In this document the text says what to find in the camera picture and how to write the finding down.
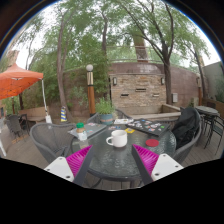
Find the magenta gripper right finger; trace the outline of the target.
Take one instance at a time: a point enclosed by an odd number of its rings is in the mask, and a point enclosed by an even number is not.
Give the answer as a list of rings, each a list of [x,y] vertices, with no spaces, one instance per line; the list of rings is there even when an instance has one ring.
[[[168,154],[158,155],[136,144],[132,145],[132,155],[144,185],[182,169],[182,166]]]

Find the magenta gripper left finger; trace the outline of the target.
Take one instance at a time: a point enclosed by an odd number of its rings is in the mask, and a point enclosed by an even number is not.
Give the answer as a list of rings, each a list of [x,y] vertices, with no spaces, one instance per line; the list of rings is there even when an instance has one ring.
[[[93,155],[94,148],[89,145],[67,158],[58,157],[45,168],[45,171],[82,186]]]

